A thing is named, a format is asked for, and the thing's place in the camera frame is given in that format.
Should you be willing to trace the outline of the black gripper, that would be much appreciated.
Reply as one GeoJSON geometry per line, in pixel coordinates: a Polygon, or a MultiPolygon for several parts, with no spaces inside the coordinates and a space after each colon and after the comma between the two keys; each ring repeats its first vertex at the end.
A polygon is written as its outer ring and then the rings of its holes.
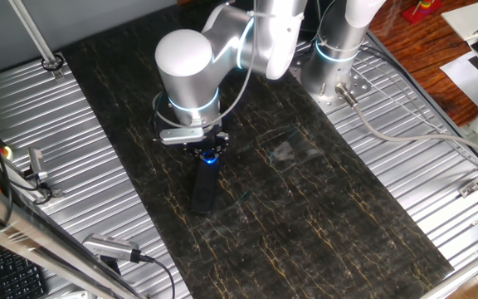
{"type": "MultiPolygon", "coordinates": [[[[220,125],[214,125],[206,134],[203,141],[200,143],[202,148],[214,148],[216,157],[222,155],[229,145],[229,134],[222,131],[220,125]]],[[[183,150],[192,157],[201,157],[202,149],[194,145],[184,145],[183,150]]]]}

